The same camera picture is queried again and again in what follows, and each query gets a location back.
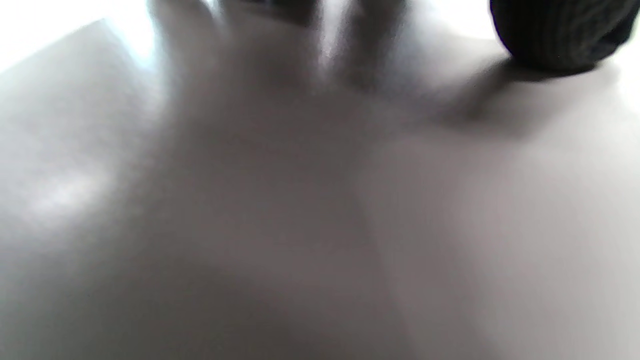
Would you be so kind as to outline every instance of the dark knit object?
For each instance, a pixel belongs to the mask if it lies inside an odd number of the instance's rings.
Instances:
[[[513,57],[545,70],[588,69],[624,44],[640,0],[491,0],[498,36]]]

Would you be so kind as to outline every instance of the black knitted fabric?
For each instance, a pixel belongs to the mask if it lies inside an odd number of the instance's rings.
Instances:
[[[513,57],[559,71],[592,67],[624,44],[640,0],[491,0],[498,36]]]

